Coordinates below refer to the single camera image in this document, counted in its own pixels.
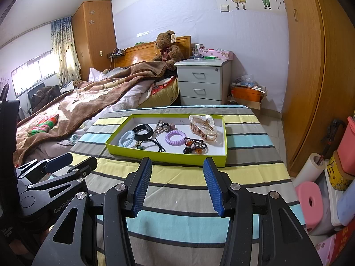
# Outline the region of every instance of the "pink stool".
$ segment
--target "pink stool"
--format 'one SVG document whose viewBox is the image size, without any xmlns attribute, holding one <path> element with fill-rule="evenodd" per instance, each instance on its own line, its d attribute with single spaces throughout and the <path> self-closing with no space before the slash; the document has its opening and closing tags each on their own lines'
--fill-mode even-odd
<svg viewBox="0 0 355 266">
<path fill-rule="evenodd" d="M 298 200 L 306 221 L 308 232 L 316 227 L 323 217 L 322 194 L 314 182 L 303 182 L 296 188 Z"/>
</svg>

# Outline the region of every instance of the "yellow-green tray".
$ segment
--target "yellow-green tray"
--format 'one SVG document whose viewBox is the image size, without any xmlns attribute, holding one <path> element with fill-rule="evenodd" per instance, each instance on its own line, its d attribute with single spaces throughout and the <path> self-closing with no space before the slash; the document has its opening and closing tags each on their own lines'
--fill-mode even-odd
<svg viewBox="0 0 355 266">
<path fill-rule="evenodd" d="M 161 153 L 157 151 L 157 147 L 152 147 L 152 151 L 150 150 L 139 150 L 136 149 L 135 147 L 133 148 L 124 148 L 120 147 L 117 145 L 111 144 L 111 142 L 115 139 L 117 135 L 121 136 L 123 135 L 124 132 L 128 130 L 132 130 L 133 128 L 129 127 L 129 124 L 134 123 L 134 119 L 140 119 L 139 124 L 151 124 L 151 127 L 154 129 L 152 126 L 152 121 L 154 123 L 157 123 L 160 119 L 163 120 L 166 123 L 171 123 L 175 122 L 177 128 L 179 129 L 179 124 L 176 123 L 177 119 L 183 119 L 183 127 L 187 128 L 186 125 L 189 125 L 187 123 L 189 119 L 190 114 L 133 114 L 129 116 L 118 128 L 117 130 L 110 136 L 110 138 L 106 141 L 106 146 L 108 151 L 113 154 L 113 155 L 120 155 L 120 156 L 125 156 L 125 157 L 132 157 L 132 158 L 137 158 L 137 159 L 142 159 L 144 157 L 149 157 L 152 161 L 157 161 L 157 162 L 166 162 L 166 163 L 174 163 L 174 164 L 185 164 L 185 165 L 197 165 L 197 166 L 202 166 L 203 162 L 207 157 L 212 157 L 214 160 L 214 163 L 216 164 L 217 167 L 224 167 L 226 160 L 227 160 L 227 134 L 225 131 L 225 122 L 224 122 L 224 117 L 221 115 L 211 115 L 215 121 L 215 124 L 217 126 L 217 129 L 220 129 L 218 136 L 217 136 L 217 141 L 219 140 L 219 143 L 221 145 L 217 145 L 217 142 L 215 143 L 207 143 L 207 146 L 209 147 L 208 153 L 204 154 L 183 154 L 182 151 L 181 153 Z M 199 138 L 196 135 L 190 132 L 186 133 L 187 130 L 184 131 L 184 133 L 190 137 L 190 138 Z M 165 143 L 164 140 L 164 135 L 165 133 L 161 133 L 158 137 L 158 140 L 160 143 Z M 211 149 L 217 149 L 219 154 L 216 154 L 216 152 L 212 151 Z"/>
</svg>

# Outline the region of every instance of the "striped mattress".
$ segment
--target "striped mattress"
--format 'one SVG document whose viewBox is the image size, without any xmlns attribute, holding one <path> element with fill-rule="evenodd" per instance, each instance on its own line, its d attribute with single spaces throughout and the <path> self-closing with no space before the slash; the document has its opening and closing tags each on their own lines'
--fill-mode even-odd
<svg viewBox="0 0 355 266">
<path fill-rule="evenodd" d="M 89 156 L 97 158 L 96 170 L 85 180 L 91 195 L 105 193 L 137 170 L 140 161 L 111 155 L 105 142 L 131 114 L 178 113 L 223 115 L 226 123 L 228 155 L 225 168 L 232 182 L 249 191 L 279 192 L 305 227 L 295 189 L 285 165 L 269 136 L 252 111 L 241 105 L 183 106 L 125 110 L 99 119 L 70 151 L 73 165 Z M 66 167 L 56 173 L 65 174 Z M 103 218 L 98 216 L 99 265 L 105 265 Z M 142 211 L 127 218 L 134 259 L 137 265 L 219 265 L 229 218 L 214 211 L 202 168 L 153 162 L 152 177 Z M 253 217 L 251 265 L 258 260 L 259 224 Z"/>
</svg>

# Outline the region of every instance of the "orange box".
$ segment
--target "orange box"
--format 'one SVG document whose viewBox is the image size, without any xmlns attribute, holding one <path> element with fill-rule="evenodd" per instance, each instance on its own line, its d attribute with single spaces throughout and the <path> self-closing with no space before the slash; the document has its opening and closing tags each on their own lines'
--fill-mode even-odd
<svg viewBox="0 0 355 266">
<path fill-rule="evenodd" d="M 236 99 L 243 99 L 253 102 L 261 102 L 262 93 L 260 91 L 247 88 L 247 87 L 232 87 L 232 95 Z"/>
</svg>

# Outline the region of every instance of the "teddy bear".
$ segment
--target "teddy bear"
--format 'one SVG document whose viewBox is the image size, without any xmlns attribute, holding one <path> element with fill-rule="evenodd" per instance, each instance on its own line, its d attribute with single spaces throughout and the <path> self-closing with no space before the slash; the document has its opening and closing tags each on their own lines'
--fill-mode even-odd
<svg viewBox="0 0 355 266">
<path fill-rule="evenodd" d="M 184 59 L 180 48 L 172 43 L 171 36 L 174 31 L 160 33 L 155 42 L 155 46 L 160 50 L 160 53 L 153 58 L 153 61 L 166 61 L 166 68 L 171 71 L 176 69 L 175 63 Z"/>
</svg>

